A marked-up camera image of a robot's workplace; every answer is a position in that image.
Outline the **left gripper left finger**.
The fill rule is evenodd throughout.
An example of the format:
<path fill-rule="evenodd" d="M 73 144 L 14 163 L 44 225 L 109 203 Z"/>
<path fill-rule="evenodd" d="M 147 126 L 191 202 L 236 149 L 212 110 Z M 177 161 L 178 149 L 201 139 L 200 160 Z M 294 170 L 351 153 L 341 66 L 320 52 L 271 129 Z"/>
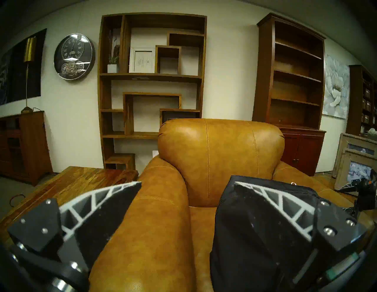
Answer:
<path fill-rule="evenodd" d="M 8 234 L 28 252 L 91 270 L 141 186 L 132 181 L 92 190 L 61 206 L 46 199 L 16 219 Z"/>

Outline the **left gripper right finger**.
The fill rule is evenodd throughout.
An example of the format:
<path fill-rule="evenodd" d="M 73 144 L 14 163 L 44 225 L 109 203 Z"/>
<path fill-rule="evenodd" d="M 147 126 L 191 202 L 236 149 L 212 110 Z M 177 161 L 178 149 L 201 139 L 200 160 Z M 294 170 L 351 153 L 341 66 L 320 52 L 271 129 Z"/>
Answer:
<path fill-rule="evenodd" d="M 359 260 L 366 228 L 311 188 L 267 181 L 234 183 L 253 230 L 279 269 L 277 291 L 317 291 Z M 349 262 L 343 267 L 342 262 Z"/>

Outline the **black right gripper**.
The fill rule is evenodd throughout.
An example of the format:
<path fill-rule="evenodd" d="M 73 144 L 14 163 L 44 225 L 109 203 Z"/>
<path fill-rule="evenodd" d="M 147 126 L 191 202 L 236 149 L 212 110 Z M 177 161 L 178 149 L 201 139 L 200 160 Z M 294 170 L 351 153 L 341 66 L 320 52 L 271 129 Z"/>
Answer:
<path fill-rule="evenodd" d="M 341 187 L 338 192 L 354 193 L 358 196 L 354 202 L 352 217 L 357 218 L 361 211 L 376 209 L 377 202 L 377 173 L 374 170 L 370 171 L 369 178 L 363 177 L 361 179 L 352 180 L 352 182 Z"/>

